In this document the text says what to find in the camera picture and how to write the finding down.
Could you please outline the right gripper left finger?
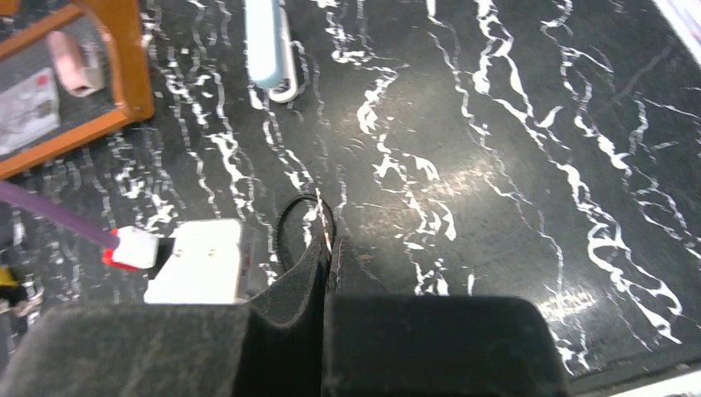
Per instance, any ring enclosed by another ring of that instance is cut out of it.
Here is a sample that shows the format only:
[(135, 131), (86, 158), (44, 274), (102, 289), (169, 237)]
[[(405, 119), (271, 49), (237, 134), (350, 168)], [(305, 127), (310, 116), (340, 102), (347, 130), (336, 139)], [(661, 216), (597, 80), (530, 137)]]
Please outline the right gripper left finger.
[(328, 251), (245, 304), (72, 304), (29, 331), (4, 396), (317, 396)]

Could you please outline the black cable loop lock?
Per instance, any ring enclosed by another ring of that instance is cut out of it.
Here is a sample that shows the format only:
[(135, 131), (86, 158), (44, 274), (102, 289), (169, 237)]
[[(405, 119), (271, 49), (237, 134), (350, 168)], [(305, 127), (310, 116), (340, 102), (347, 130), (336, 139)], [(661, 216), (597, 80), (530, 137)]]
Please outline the black cable loop lock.
[[(338, 236), (336, 218), (329, 203), (327, 215), (332, 218), (333, 246)], [(274, 223), (272, 232), (274, 257), (278, 260), (279, 268), (283, 273), (293, 267), (293, 258), (301, 253), (301, 245), (308, 247), (315, 237), (323, 236), (322, 224), (318, 217), (316, 195), (313, 193), (297, 194), (292, 197), (281, 209)]]

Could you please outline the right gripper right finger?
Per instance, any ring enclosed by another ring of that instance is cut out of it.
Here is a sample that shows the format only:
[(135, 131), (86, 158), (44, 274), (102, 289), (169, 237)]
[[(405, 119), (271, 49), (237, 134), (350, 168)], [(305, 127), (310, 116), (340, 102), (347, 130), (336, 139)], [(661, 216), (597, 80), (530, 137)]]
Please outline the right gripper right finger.
[(325, 396), (566, 396), (545, 319), (525, 299), (390, 294), (347, 237), (331, 254)]

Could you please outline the yellow padlock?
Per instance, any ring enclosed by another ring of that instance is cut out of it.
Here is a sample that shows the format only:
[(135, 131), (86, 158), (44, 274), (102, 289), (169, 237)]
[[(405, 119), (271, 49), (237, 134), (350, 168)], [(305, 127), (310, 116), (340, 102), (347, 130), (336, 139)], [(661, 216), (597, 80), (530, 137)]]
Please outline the yellow padlock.
[(25, 317), (31, 311), (29, 294), (7, 267), (1, 267), (1, 313)]

